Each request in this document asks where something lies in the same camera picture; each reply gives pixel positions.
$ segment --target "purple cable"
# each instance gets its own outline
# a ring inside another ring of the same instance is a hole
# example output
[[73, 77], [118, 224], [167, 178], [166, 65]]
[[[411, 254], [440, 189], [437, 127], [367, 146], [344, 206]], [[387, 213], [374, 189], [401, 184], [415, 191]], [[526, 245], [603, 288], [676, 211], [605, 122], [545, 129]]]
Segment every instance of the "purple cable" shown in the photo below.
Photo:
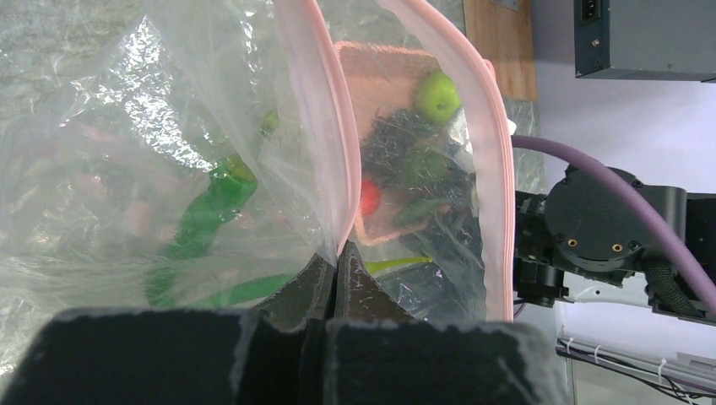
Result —
[[709, 312], [716, 314], [716, 285], [703, 271], [698, 260], [686, 248], [674, 230], [661, 215], [632, 186], [597, 159], [566, 146], [543, 138], [512, 136], [513, 147], [530, 149], [562, 159], [589, 173], [602, 186], [616, 194], [641, 219], [642, 223], [661, 244], [666, 256], [676, 265], [694, 294]]
[[522, 311], [524, 311], [524, 307], [525, 307], [525, 306], [527, 306], [527, 303], [526, 303], [526, 302], [523, 302], [523, 303], [519, 306], [519, 308], [517, 308], [517, 312], [515, 312], [515, 315], [513, 316], [513, 319], [517, 319], [517, 317], [519, 316], [519, 314], [521, 314]]

